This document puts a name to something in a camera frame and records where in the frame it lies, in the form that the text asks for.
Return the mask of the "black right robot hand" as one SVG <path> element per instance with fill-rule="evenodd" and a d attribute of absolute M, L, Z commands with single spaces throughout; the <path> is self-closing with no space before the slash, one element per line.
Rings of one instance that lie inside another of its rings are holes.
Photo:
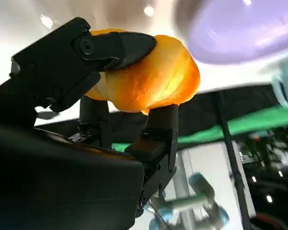
<path fill-rule="evenodd" d="M 108 103 L 86 96 L 100 72 L 140 61 L 156 39 L 89 30 L 74 18 L 11 58 L 0 85 L 0 230 L 127 230 L 176 172 L 177 105 L 151 110 L 120 152 Z"/>

